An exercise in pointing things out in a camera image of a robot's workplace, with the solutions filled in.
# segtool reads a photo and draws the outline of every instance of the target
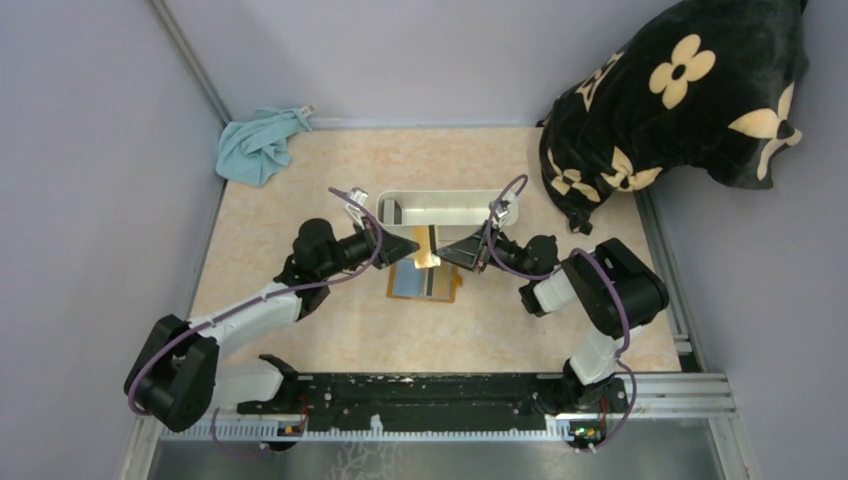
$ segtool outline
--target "white tray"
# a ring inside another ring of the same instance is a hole
[[[489,218],[489,203],[500,193],[500,190],[388,190],[377,197],[377,220],[387,232],[410,240],[414,227],[435,225],[439,243],[452,243],[483,225]],[[392,205],[392,200],[400,208],[400,215],[395,215],[400,218],[395,218],[394,223],[387,222],[392,212],[386,207]],[[509,227],[518,221],[518,197],[508,193],[504,200],[510,202],[513,212],[504,224]]]

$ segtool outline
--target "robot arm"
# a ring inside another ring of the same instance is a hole
[[[371,258],[377,245],[375,230],[381,227],[358,216],[354,223],[356,233],[336,240],[329,222],[307,220],[300,226],[282,273],[254,296],[188,321],[174,315],[160,319],[124,383],[124,393],[177,432],[210,409],[270,400],[284,377],[278,365],[270,359],[237,366],[221,363],[271,330],[314,312],[330,294],[327,279]],[[382,246],[373,263],[379,269],[419,248],[405,238],[381,233]],[[180,336],[184,338],[173,345]]]
[[[474,235],[437,251],[443,260],[481,272],[491,262],[484,224]],[[537,317],[580,300],[592,327],[577,353],[563,366],[565,402],[569,409],[595,404],[615,372],[617,351],[624,343],[621,318],[613,298],[596,267],[580,255],[557,260],[555,237],[533,237],[524,248],[496,229],[494,250],[508,271],[522,275],[546,275],[521,287],[521,301]],[[665,285],[636,255],[616,238],[599,244],[590,256],[615,285],[627,315],[630,335],[637,335],[657,313],[668,306]],[[493,266],[501,267],[499,262]]]
[[[508,206],[506,202],[497,207],[497,219],[510,214]],[[297,383],[297,372],[274,357],[263,356],[236,366],[221,363],[269,331],[314,312],[329,295],[329,284],[337,282],[327,279],[353,270],[372,257],[377,251],[375,234],[381,227],[355,210],[349,212],[356,233],[339,240],[326,220],[304,222],[283,271],[255,296],[188,321],[174,315],[160,319],[124,384],[132,405],[179,432],[194,425],[210,409],[289,395],[289,389],[283,386],[291,379]],[[481,272],[492,260],[485,230],[484,224],[471,237],[436,254],[462,268]],[[382,245],[374,261],[377,268],[419,249],[415,242],[382,229],[380,232]],[[578,353],[565,363],[562,395],[551,408],[569,411],[596,404],[612,379],[616,351],[624,338],[618,310],[598,271],[580,256],[560,262],[552,236],[533,237],[522,248],[495,228],[493,247],[502,261],[495,262],[498,268],[542,278],[519,289],[529,313],[541,317],[574,299],[579,299],[588,312],[593,327]],[[592,257],[615,283],[632,333],[668,305],[668,294],[659,278],[617,239],[598,245]],[[560,268],[547,276],[557,265]]]

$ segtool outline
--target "beige flower print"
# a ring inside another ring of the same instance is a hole
[[[621,60],[621,57],[624,56],[624,52],[614,53],[609,60],[604,63],[601,68],[595,70],[589,78],[583,81],[577,90],[576,93],[583,95],[583,105],[586,107],[586,111],[588,112],[590,108],[592,108],[592,101],[595,100],[595,92],[598,91],[598,87],[601,85],[601,82],[604,81],[604,78],[607,77],[612,67]]]
[[[588,198],[590,201],[595,203],[601,202],[601,197],[598,195],[598,191],[595,190],[591,185],[586,185],[582,183],[583,175],[580,173],[580,170],[575,170],[573,168],[566,168],[565,171],[562,171],[556,163],[554,163],[554,156],[551,153],[550,149],[548,149],[548,161],[551,163],[551,167],[553,167],[554,172],[556,172],[557,176],[553,180],[551,180],[551,186],[554,187],[554,190],[559,192],[562,195],[568,193],[572,188],[582,193],[583,196]]]
[[[607,183],[620,192],[641,190],[652,184],[654,180],[657,179],[657,175],[662,172],[662,167],[655,167],[636,173],[633,171],[633,163],[629,158],[627,158],[627,155],[619,150],[618,147],[613,148],[612,168],[614,168],[617,173],[615,175],[602,173],[601,176],[607,181]]]
[[[757,178],[760,180],[766,178],[769,161],[774,153],[784,145],[794,147],[803,137],[801,131],[792,127],[787,121],[794,93],[795,84],[793,83],[780,95],[777,112],[770,108],[754,110],[737,118],[727,127],[752,138],[768,140],[760,153],[760,164],[757,167]]]
[[[716,56],[710,50],[698,52],[701,37],[695,34],[677,43],[671,52],[671,63],[661,63],[648,86],[651,92],[662,93],[663,105],[671,110],[686,97],[689,84],[704,78],[715,66]]]

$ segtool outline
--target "metal sheet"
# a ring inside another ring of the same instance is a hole
[[[255,451],[255,444],[227,443]],[[150,480],[724,478],[706,420],[634,420],[598,454],[539,443],[312,443],[240,460],[209,442],[160,442]]]

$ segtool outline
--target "flower pattern pillow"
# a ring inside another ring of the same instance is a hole
[[[554,102],[539,156],[545,188],[589,234],[615,191],[679,165],[731,187],[773,186],[770,161],[797,145],[789,122],[808,62],[806,0],[685,0],[648,23]]]

